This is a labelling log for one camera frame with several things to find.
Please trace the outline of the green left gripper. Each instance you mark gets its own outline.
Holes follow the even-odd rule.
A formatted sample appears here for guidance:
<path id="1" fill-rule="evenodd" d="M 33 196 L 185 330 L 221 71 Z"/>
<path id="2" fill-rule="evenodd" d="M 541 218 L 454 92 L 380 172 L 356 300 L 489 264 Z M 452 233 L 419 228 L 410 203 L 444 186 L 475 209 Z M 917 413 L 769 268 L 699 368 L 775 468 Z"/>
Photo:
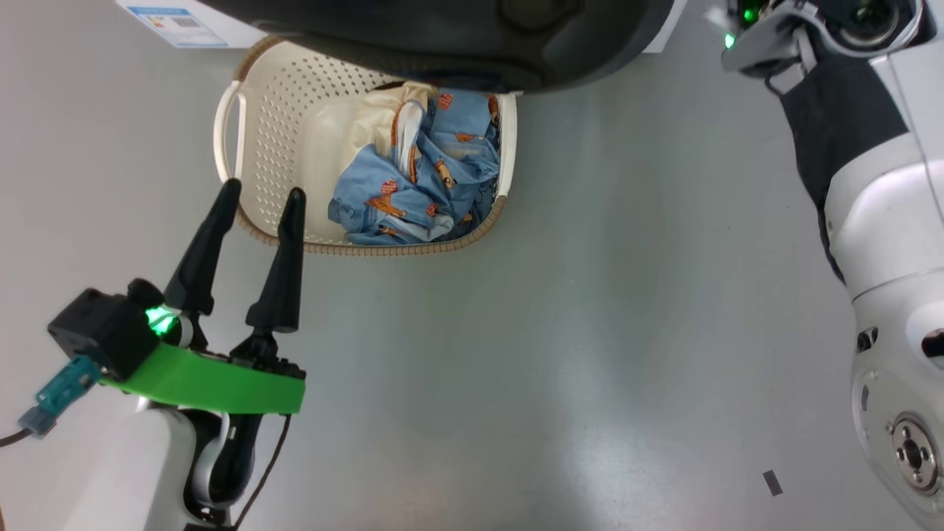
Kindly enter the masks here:
<path id="1" fill-rule="evenodd" d="M 200 353 L 169 342 L 175 332 L 180 333 L 180 339 L 192 335 L 192 324 L 179 310 L 208 316 L 215 308 L 212 287 L 223 239 L 240 204 L 240 191 L 239 179 L 225 181 L 163 292 L 170 308 L 158 306 L 146 311 L 148 325 L 159 337 L 154 352 L 128 379 L 120 382 L 105 375 L 100 384 L 168 406 L 209 412 L 300 413 L 306 373 L 284 358 L 276 359 L 274 339 L 275 333 L 295 333 L 300 324 L 307 208 L 300 188 L 289 192 L 277 229 L 279 248 L 259 299 L 247 310 L 245 323 L 251 328 L 250 335 L 230 356 Z"/>

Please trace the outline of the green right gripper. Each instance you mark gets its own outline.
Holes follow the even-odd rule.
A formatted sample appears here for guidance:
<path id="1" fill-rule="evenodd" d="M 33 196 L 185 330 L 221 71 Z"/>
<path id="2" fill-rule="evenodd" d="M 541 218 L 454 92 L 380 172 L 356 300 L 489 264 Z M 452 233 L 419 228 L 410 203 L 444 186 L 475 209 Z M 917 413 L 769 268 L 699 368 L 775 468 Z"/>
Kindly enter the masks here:
<path id="1" fill-rule="evenodd" d="M 803 80 L 819 64 L 811 33 L 817 1 L 729 1 L 721 66 L 762 80 L 775 97 L 785 95 L 773 80 L 791 70 Z"/>

